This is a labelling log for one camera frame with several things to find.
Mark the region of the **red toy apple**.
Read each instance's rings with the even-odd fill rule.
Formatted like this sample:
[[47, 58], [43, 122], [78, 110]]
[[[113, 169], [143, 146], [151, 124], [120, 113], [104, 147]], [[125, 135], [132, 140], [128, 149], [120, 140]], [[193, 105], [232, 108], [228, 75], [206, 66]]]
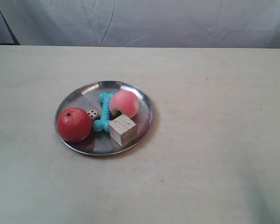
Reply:
[[60, 114], [56, 127], [64, 141], [81, 142], [90, 134], [92, 120], [85, 110], [71, 107]]

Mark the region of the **small wooden die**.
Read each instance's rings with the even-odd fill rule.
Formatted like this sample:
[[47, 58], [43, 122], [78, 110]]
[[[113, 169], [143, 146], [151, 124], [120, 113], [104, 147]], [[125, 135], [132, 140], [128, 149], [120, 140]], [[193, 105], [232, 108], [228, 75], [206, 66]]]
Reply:
[[95, 109], [91, 109], [87, 112], [87, 114], [89, 115], [89, 117], [91, 118], [92, 121], [98, 120], [100, 119], [101, 115], [98, 111], [96, 111]]

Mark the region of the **pink toy peach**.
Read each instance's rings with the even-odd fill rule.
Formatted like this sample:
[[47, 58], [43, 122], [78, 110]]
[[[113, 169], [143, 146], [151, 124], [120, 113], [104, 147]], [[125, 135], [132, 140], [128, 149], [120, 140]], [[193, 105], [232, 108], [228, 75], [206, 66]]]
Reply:
[[109, 103], [109, 110], [112, 115], [121, 112], [129, 118], [132, 118], [137, 114], [138, 109], [138, 97], [131, 91], [121, 90], [115, 93]]

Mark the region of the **light wooden cube block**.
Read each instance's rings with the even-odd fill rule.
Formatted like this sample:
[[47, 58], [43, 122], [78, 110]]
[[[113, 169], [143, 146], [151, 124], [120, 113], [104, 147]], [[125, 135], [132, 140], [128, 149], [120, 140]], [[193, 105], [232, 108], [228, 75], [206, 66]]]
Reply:
[[137, 125], [125, 114], [110, 121], [108, 126], [111, 138], [120, 147], [125, 147], [137, 139]]

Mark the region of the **grey-blue fabric backdrop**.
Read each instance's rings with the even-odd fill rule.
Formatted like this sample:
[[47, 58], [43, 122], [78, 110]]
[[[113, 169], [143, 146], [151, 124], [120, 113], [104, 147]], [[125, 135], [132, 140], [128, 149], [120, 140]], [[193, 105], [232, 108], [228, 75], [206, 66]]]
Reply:
[[280, 48], [280, 0], [0, 0], [0, 43]]

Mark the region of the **turquoise rubber bone toy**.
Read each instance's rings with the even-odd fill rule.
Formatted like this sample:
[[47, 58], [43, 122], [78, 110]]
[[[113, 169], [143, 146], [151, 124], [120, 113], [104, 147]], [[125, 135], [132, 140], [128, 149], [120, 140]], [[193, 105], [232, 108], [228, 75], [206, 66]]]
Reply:
[[94, 132], [109, 132], [109, 122], [111, 117], [111, 112], [109, 109], [110, 101], [112, 97], [115, 95], [115, 92], [107, 93], [107, 92], [101, 92], [98, 96], [98, 99], [100, 103], [102, 103], [102, 111], [101, 111], [101, 117], [98, 120], [93, 121], [92, 128]]

